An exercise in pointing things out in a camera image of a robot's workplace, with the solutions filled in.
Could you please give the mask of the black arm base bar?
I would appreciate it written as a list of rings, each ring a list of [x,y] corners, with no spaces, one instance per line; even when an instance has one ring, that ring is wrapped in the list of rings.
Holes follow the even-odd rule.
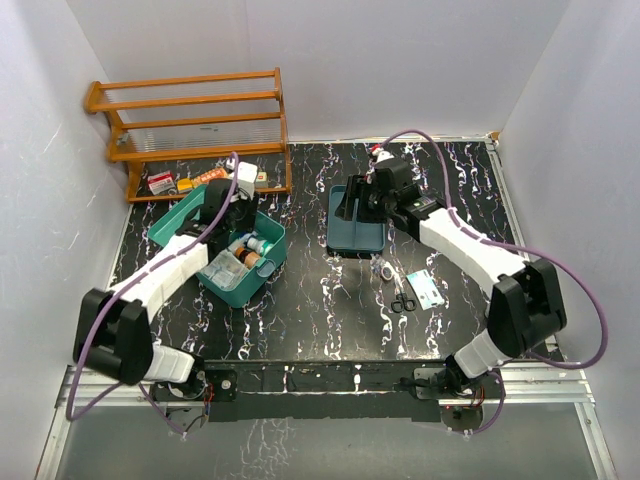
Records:
[[[474,429],[482,408],[500,400],[496,375],[457,380],[441,361],[207,361],[190,393],[157,384],[151,395],[168,406],[200,406],[211,422],[258,419],[405,418]]]

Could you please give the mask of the blue cap small bottle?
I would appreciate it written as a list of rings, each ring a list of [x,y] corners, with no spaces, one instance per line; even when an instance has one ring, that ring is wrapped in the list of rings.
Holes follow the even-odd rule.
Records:
[[[237,238],[235,238],[231,243],[230,243],[230,247],[234,247],[237,248],[238,246],[241,246],[243,248],[246,247],[247,242],[252,239],[252,238],[256,238],[257,237],[257,232],[256,231],[252,231],[252,232],[247,232],[247,233],[243,233],[241,235],[239,235]]]

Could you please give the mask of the dark blue divided tray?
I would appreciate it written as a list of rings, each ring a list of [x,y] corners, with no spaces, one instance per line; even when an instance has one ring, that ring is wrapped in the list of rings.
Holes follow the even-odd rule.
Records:
[[[336,210],[345,189],[345,185],[334,185],[330,189],[327,209],[327,253],[345,258],[371,258],[381,254],[386,244],[384,224],[362,223],[357,221],[356,217],[351,221],[337,217]]]

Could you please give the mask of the white bottle green label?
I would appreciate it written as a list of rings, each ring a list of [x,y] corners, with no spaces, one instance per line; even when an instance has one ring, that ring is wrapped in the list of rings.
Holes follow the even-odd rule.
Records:
[[[257,237],[250,238],[247,241],[247,245],[249,248],[262,256],[266,255],[274,246],[272,242]]]

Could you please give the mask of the white gauze packet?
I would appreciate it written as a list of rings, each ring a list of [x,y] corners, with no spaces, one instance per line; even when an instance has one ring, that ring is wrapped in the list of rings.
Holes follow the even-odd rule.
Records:
[[[229,250],[220,252],[200,274],[223,291],[235,289],[248,273],[247,267]]]

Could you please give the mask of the blue white card packet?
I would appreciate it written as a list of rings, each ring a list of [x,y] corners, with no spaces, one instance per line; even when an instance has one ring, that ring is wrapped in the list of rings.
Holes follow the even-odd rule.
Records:
[[[410,273],[407,280],[423,310],[439,307],[444,304],[433,277],[426,269]]]

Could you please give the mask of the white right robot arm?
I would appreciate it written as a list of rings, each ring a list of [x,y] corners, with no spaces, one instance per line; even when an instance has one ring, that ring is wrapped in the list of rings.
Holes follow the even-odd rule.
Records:
[[[343,221],[387,223],[443,254],[489,297],[485,328],[448,356],[442,371],[416,388],[466,397],[482,376],[564,329],[567,318],[557,271],[527,261],[466,224],[453,208],[421,192],[409,164],[377,146],[364,175],[349,176],[334,214]]]

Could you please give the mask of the teal medicine kit box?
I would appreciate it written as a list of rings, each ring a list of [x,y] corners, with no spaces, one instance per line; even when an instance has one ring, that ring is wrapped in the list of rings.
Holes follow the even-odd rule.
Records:
[[[177,203],[149,230],[148,237],[164,247],[187,218],[197,221],[205,199],[201,185]],[[257,212],[253,230],[232,233],[228,246],[196,273],[200,283],[232,308],[243,307],[266,284],[287,257],[286,230],[282,224]]]

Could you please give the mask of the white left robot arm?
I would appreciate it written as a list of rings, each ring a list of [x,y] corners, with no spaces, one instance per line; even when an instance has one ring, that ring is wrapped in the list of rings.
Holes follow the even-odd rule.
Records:
[[[198,187],[157,223],[161,250],[129,278],[87,292],[80,307],[73,359],[121,384],[171,384],[186,399],[206,387],[196,355],[154,342],[151,323],[190,278],[208,266],[234,233],[253,227],[254,186],[214,179]]]

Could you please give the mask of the brown glass medicine bottle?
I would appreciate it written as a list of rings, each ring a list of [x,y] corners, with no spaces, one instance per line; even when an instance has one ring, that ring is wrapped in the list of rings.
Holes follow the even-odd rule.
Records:
[[[252,269],[261,260],[258,253],[243,247],[238,247],[234,255],[247,269]]]

